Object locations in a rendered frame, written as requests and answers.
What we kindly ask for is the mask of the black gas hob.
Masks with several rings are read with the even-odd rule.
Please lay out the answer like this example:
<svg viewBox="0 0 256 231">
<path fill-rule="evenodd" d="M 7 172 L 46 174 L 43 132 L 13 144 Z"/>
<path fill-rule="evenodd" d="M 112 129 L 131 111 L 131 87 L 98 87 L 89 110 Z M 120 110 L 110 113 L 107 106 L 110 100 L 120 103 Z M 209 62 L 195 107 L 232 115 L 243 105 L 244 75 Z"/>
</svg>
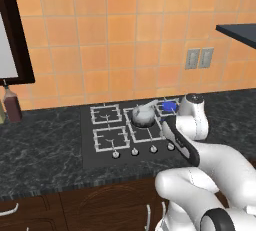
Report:
<svg viewBox="0 0 256 231">
<path fill-rule="evenodd" d="M 149 128 L 139 128 L 131 121 L 132 110 L 139 105 L 157 99 L 155 124 Z M 107 102 L 85 105 L 81 108 L 82 162 L 83 167 L 106 167 L 134 164 L 139 161 L 166 159 L 177 154 L 167 149 L 162 131 L 159 104 L 175 101 L 178 110 L 171 115 L 177 121 L 177 128 L 192 140 L 203 140 L 208 135 L 208 121 L 204 113 L 204 102 L 193 103 L 190 96 L 162 97 L 130 101 Z M 154 145 L 158 151 L 150 152 Z M 131 150 L 139 151 L 132 156 Z M 118 151 L 120 157 L 114 159 L 112 153 Z"/>
</svg>

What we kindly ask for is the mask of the dark wood cupboard door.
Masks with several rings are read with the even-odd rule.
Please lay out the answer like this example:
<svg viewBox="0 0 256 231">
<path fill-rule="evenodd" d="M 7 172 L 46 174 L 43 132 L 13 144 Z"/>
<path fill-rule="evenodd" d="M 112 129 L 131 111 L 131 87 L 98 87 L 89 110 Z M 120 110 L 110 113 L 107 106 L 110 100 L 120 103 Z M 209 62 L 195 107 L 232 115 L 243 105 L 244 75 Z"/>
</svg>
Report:
<svg viewBox="0 0 256 231">
<path fill-rule="evenodd" d="M 145 231 L 155 196 L 153 178 L 60 193 L 69 231 Z"/>
</svg>

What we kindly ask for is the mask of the dark red bottle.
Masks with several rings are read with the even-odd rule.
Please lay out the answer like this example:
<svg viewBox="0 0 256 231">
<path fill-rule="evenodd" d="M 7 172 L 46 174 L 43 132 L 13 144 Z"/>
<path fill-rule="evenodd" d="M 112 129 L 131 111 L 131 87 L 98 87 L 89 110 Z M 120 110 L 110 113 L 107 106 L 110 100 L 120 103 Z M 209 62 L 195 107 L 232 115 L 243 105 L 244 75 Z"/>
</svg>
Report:
<svg viewBox="0 0 256 231">
<path fill-rule="evenodd" d="M 5 95 L 4 106 L 9 120 L 12 123 L 20 122 L 22 120 L 22 112 L 17 95 L 10 90 L 7 83 L 4 83 Z"/>
</svg>

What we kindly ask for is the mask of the dark framed window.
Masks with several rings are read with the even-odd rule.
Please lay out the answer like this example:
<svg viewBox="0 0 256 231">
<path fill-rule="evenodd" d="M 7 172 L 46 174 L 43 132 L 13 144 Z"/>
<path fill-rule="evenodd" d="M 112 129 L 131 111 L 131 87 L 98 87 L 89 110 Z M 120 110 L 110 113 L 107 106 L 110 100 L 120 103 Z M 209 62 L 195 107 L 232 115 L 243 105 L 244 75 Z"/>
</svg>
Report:
<svg viewBox="0 0 256 231">
<path fill-rule="evenodd" d="M 0 0 L 0 86 L 35 82 L 16 0 Z"/>
</svg>

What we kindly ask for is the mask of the dark wood drawer front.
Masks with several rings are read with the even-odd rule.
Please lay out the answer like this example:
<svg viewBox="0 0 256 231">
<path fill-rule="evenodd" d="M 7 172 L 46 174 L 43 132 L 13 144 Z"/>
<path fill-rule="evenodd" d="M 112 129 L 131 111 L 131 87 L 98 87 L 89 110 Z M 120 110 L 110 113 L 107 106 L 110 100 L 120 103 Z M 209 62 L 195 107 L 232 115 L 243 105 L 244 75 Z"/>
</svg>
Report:
<svg viewBox="0 0 256 231">
<path fill-rule="evenodd" d="M 0 201 L 0 212 L 16 203 L 16 213 L 0 217 L 0 231 L 68 231 L 57 193 Z"/>
</svg>

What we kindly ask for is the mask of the grey wall socket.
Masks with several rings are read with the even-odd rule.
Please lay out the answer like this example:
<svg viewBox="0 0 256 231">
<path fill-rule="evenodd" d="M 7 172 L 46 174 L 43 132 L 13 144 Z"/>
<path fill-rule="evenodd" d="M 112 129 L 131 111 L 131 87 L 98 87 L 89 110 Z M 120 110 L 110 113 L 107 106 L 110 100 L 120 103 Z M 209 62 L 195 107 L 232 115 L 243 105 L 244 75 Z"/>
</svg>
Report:
<svg viewBox="0 0 256 231">
<path fill-rule="evenodd" d="M 189 49 L 187 51 L 186 65 L 185 65 L 186 70 L 197 68 L 199 54 L 200 54 L 199 48 Z"/>
<path fill-rule="evenodd" d="M 213 47 L 202 49 L 200 62 L 199 62 L 200 68 L 209 68 L 210 67 L 213 52 L 214 52 Z"/>
</svg>

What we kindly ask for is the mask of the dark wall shelf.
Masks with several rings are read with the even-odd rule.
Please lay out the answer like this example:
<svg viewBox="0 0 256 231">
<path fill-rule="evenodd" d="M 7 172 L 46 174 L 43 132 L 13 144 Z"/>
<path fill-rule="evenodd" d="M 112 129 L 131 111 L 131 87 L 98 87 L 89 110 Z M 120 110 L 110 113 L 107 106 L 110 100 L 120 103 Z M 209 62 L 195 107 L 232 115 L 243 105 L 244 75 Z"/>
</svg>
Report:
<svg viewBox="0 0 256 231">
<path fill-rule="evenodd" d="M 216 30 L 256 49 L 256 23 L 217 25 Z"/>
</svg>

